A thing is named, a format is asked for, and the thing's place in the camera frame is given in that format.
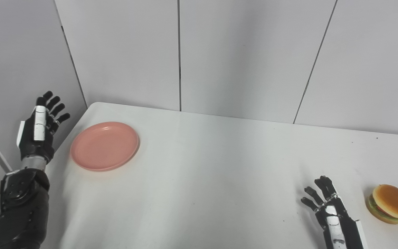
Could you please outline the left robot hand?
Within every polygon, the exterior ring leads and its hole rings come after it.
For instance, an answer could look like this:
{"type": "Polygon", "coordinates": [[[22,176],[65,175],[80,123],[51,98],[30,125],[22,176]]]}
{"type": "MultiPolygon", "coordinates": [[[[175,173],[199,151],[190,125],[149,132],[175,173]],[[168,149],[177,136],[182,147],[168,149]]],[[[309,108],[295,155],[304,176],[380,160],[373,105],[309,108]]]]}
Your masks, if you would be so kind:
{"type": "Polygon", "coordinates": [[[39,156],[49,163],[55,154],[54,134],[71,115],[62,113],[65,104],[60,96],[47,91],[36,99],[35,107],[27,120],[21,121],[16,144],[21,161],[39,156]]]}

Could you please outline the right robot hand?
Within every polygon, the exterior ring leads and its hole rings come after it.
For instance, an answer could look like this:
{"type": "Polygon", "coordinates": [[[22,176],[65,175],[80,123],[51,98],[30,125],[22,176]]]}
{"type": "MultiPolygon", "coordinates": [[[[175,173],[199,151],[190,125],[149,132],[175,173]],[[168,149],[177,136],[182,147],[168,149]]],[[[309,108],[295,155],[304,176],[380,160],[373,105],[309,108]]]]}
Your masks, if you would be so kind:
{"type": "Polygon", "coordinates": [[[302,197],[301,202],[314,211],[316,220],[322,227],[327,249],[368,249],[360,220],[352,219],[341,197],[336,192],[332,180],[323,175],[314,180],[324,198],[311,186],[304,188],[312,199],[302,197]]]}

